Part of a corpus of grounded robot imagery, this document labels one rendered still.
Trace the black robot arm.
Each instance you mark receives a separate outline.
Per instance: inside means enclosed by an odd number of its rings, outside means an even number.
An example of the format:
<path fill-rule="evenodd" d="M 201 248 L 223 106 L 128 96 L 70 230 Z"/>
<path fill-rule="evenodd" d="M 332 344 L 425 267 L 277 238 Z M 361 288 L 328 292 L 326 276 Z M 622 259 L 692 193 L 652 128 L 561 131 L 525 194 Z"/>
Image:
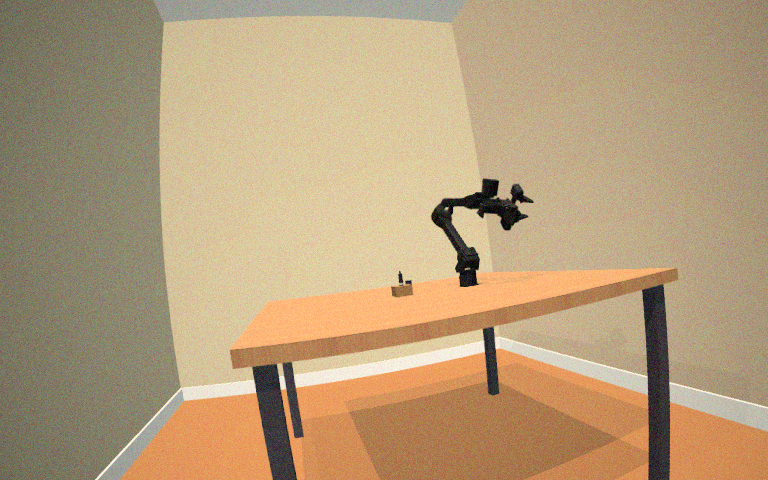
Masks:
<path fill-rule="evenodd" d="M 431 215 L 432 221 L 444 230 L 445 235 L 457 252 L 458 263 L 455 267 L 455 271 L 456 273 L 460 273 L 460 287 L 480 285 L 477 284 L 476 276 L 476 270 L 479 269 L 480 258 L 473 247 L 468 247 L 465 244 L 453 226 L 451 217 L 453 207 L 460 206 L 470 210 L 479 209 L 476 214 L 482 218 L 484 218 L 485 214 L 496 214 L 498 204 L 497 200 L 492 198 L 497 196 L 498 185 L 499 180 L 483 179 L 481 192 L 465 196 L 465 198 L 443 198 L 438 206 L 435 207 Z M 448 209 L 444 209 L 445 207 L 448 207 Z M 501 209 L 503 210 L 503 213 L 500 214 L 500 218 L 505 218 L 505 220 L 511 224 L 519 222 L 521 212 L 518 210 L 518 206 L 515 203 L 508 203 L 502 206 Z"/>

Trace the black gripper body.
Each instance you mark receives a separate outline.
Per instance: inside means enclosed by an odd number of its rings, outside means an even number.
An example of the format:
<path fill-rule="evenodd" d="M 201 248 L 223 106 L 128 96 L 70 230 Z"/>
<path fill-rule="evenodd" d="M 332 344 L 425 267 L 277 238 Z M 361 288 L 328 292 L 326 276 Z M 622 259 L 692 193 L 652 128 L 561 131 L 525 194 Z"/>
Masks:
<path fill-rule="evenodd" d="M 498 204 L 498 210 L 496 214 L 498 216 L 500 216 L 500 214 L 503 213 L 503 210 L 501 209 L 502 206 L 508 203 L 516 203 L 516 201 L 520 201 L 523 198 L 523 189 L 519 184 L 514 183 L 510 193 L 513 196 L 511 201 L 509 199 L 500 199 L 499 197 L 496 197 L 497 204 Z M 505 220 L 505 218 L 501 218 L 500 223 L 504 230 L 511 230 L 512 224 L 507 220 Z"/>

